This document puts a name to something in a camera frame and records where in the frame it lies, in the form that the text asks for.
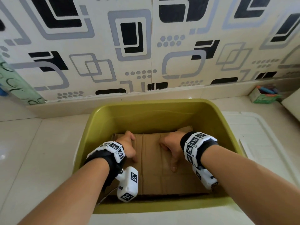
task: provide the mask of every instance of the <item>cable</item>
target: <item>cable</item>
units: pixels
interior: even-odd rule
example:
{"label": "cable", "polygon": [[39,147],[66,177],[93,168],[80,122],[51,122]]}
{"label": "cable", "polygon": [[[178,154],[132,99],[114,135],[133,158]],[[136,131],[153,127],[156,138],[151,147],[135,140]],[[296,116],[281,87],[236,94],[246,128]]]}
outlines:
{"label": "cable", "polygon": [[113,191],[115,191],[115,190],[118,189],[118,188],[119,188],[119,186],[116,187],[116,188],[114,188],[114,189],[113,189],[112,191],[110,191],[108,194],[106,194],[105,197],[103,197],[102,200],[101,200],[98,204],[96,204],[96,205],[101,204],[101,202],[102,202],[108,195],[110,195]]}

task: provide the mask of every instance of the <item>tiled wall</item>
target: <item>tiled wall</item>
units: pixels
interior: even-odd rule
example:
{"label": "tiled wall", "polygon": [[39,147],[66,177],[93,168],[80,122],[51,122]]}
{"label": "tiled wall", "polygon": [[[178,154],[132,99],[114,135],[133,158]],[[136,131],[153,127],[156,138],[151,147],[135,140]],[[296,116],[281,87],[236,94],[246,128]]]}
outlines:
{"label": "tiled wall", "polygon": [[46,100],[300,76],[300,0],[0,0],[0,20]]}

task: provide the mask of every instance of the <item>hand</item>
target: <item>hand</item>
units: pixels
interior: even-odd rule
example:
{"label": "hand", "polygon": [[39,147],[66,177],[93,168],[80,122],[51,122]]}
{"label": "hand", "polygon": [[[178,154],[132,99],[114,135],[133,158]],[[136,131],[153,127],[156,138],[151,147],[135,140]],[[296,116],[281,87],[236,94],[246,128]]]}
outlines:
{"label": "hand", "polygon": [[132,158],[134,162],[137,162],[137,157],[136,157],[137,152],[132,147],[131,140],[135,140],[135,137],[134,137],[134,135],[133,135],[132,132],[130,132],[130,131],[127,130],[125,132],[124,136],[121,136],[120,138],[118,138],[116,140],[116,142],[118,142],[118,143],[120,143],[120,144],[123,145],[125,155],[128,158]]}
{"label": "hand", "polygon": [[171,171],[177,171],[177,163],[183,154],[183,150],[180,146],[180,140],[185,135],[185,132],[171,132],[167,136],[161,137],[159,139],[159,144],[164,150],[171,150]]}

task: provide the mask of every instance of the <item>white plastic board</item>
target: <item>white plastic board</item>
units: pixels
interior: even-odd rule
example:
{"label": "white plastic board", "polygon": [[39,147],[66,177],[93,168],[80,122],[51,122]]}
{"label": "white plastic board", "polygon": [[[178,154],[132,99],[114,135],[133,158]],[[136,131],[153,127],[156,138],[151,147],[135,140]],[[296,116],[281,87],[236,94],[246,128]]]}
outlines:
{"label": "white plastic board", "polygon": [[300,187],[300,174],[266,121],[252,112],[222,112],[247,157]]}

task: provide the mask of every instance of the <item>floor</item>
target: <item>floor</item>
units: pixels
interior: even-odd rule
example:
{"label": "floor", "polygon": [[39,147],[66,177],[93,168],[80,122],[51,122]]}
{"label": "floor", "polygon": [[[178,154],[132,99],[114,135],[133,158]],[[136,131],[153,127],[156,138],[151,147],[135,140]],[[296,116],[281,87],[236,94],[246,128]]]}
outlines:
{"label": "floor", "polygon": [[[300,171],[300,123],[279,103],[248,97],[212,100],[221,111],[261,115]],[[72,173],[73,158],[89,115],[0,122],[0,221],[17,224]],[[92,215],[92,224],[253,224],[237,206],[176,212]]]}

